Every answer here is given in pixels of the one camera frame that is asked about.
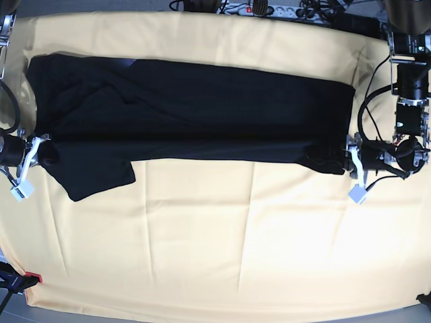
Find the yellow cloth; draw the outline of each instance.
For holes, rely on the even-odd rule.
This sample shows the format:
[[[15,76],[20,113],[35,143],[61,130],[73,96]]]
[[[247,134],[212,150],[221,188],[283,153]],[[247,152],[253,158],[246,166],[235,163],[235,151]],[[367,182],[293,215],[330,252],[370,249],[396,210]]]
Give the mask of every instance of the yellow cloth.
[[[36,107],[23,71],[31,57],[53,52],[352,84],[353,134],[370,75],[388,47],[248,17],[90,13],[20,20],[5,80],[27,127]],[[372,88],[389,82],[386,64]],[[386,138],[395,100],[385,94],[370,105]],[[365,130],[374,136],[368,117]],[[0,178],[0,247],[21,273],[44,280],[28,291],[31,306],[155,323],[289,323],[393,310],[431,290],[428,166],[405,182],[379,182],[360,207],[347,197],[348,175],[296,165],[171,159],[133,167],[136,183],[78,203],[42,168],[30,170],[36,192],[22,203]]]

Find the black garment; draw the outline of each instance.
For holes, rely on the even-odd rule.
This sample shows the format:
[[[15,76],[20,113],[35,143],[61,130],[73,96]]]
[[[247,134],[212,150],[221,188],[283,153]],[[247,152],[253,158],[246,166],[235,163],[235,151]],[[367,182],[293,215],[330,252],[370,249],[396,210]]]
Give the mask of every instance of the black garment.
[[[42,166],[72,200],[134,182],[130,161],[297,163],[343,174],[354,89],[277,73],[157,60],[33,58]]]

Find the folded clothing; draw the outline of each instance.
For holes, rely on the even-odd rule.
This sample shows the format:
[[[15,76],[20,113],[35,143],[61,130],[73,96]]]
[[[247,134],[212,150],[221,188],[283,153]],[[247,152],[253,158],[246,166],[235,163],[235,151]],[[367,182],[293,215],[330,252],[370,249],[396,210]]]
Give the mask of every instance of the folded clothing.
[[[130,184],[130,162],[296,163],[341,175],[353,87],[159,60],[34,57],[40,164],[73,201]]]

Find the gray floor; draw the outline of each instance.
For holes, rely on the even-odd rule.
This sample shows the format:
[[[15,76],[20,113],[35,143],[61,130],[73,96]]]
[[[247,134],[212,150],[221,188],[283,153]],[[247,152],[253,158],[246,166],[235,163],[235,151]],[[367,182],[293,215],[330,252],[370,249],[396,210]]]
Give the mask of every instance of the gray floor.
[[[231,0],[240,3],[242,0]],[[349,12],[374,17],[381,12],[381,2],[353,4]],[[168,11],[170,0],[22,0],[20,17],[87,11]],[[299,0],[269,0],[273,5],[298,5]]]

